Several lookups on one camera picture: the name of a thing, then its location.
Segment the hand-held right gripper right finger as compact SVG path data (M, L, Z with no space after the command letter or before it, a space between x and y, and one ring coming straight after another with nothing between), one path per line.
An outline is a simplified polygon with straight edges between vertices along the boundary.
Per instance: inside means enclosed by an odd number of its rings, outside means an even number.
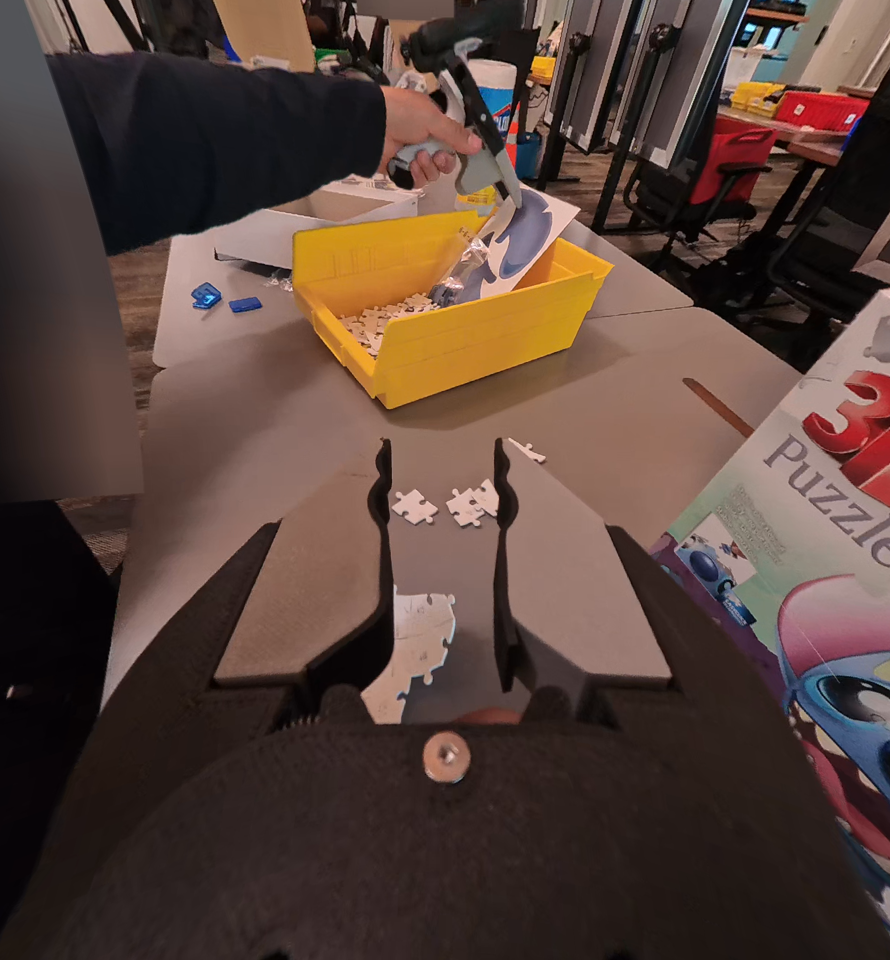
M510 439L496 440L494 485L502 691L665 689L671 670L603 518Z

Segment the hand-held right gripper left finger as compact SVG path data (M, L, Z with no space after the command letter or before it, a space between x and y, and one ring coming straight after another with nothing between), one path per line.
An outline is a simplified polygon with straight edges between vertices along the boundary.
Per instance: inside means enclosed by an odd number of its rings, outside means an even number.
M394 647L392 450L345 463L285 514L213 675L225 688L359 691Z

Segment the blue white printed card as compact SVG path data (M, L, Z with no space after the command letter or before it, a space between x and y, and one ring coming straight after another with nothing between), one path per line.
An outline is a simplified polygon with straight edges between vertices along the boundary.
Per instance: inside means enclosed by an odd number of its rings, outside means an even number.
M476 233L488 243L489 258L480 298L511 292L548 246L579 213L579 207L523 187L523 205L504 200Z

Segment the white assembled puzzle ball section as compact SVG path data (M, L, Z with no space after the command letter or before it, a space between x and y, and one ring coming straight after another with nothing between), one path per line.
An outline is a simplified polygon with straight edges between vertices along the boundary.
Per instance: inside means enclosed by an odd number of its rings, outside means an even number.
M389 663L361 693L378 725L398 725L413 681L433 683L451 650L455 632L451 594L395 592L394 647Z

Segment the yellow plastic bin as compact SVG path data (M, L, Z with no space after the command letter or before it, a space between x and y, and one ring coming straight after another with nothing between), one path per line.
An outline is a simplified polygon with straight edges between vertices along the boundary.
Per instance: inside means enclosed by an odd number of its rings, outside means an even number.
M377 356L341 317L427 293L472 211L340 224L293 236L292 290L316 335L372 399L394 409L569 349L612 264L559 238L509 293L386 326Z

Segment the pile of white puzzle pieces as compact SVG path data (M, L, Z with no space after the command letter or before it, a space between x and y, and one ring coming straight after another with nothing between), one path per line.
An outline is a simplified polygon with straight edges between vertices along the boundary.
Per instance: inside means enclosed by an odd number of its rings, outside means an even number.
M394 320L409 319L439 309L425 294L412 294L385 306L364 309L358 315L340 316L339 322L371 358L377 358L387 326Z

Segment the person's left forearm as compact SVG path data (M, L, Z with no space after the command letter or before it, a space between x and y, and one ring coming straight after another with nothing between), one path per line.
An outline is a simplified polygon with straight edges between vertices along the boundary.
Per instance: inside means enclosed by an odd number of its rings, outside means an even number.
M47 54L105 253L198 234L379 169L367 80L172 54Z

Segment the person's left hand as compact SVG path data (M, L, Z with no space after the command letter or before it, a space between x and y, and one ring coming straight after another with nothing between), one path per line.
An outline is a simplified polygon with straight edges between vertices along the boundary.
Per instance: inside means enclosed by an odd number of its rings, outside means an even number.
M435 155L420 150L410 164L413 187L423 188L451 173L457 155L474 156L483 147L471 130L440 112L429 96L414 90L380 87L385 103L385 132L379 168L385 170L404 147L435 140L446 146Z

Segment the wipes canister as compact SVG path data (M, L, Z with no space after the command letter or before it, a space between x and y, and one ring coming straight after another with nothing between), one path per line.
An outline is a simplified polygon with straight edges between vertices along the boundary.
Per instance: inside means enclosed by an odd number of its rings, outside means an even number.
M508 130L509 114L513 105L514 86L518 76L516 66L505 61L474 58L469 60L471 72L482 94L483 101L493 114L502 142ZM489 186L470 196L457 195L455 210L472 210L488 215L502 203L495 186Z

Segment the clear plastic bag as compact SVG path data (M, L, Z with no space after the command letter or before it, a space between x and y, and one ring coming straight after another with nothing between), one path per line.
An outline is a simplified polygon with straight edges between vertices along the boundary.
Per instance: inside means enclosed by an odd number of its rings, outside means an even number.
M451 238L442 265L428 293L439 308L475 301L481 296L481 284L488 266L488 243L463 226Z

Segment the white cardboard box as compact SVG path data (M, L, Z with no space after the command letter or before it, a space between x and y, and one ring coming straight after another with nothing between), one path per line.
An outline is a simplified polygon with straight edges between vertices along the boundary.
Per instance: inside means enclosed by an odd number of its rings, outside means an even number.
M402 190L390 183L339 181L305 198L262 208L217 227L212 233L213 250L217 259L290 269L295 234L414 217L424 195L423 190Z

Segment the red backed office chair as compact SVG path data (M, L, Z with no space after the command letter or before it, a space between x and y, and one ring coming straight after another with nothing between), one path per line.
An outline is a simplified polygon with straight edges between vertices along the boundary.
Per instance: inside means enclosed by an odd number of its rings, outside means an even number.
M630 226L648 224L671 241L692 243L714 223L754 220L752 193L760 175L771 171L775 140L767 127L719 118L697 157L668 169L640 162L622 195Z

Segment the yellow storage bin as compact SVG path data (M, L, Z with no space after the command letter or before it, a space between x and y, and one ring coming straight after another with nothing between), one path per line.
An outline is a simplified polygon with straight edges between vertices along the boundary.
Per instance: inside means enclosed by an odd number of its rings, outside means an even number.
M779 109L785 90L783 83L744 81L731 95L730 107L736 111L772 118Z

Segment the red storage bin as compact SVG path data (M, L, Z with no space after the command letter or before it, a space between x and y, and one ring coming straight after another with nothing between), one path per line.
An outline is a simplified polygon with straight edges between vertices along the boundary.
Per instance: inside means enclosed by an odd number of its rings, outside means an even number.
M848 134L870 101L840 93L787 87L774 115L776 121L798 128Z

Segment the black office chair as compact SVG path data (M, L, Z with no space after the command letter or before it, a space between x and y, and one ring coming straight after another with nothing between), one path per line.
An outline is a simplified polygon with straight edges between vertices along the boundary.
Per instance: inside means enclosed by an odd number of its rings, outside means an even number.
M890 69L815 191L767 274L809 309L804 326L822 330L849 322L885 286L854 268L890 213Z

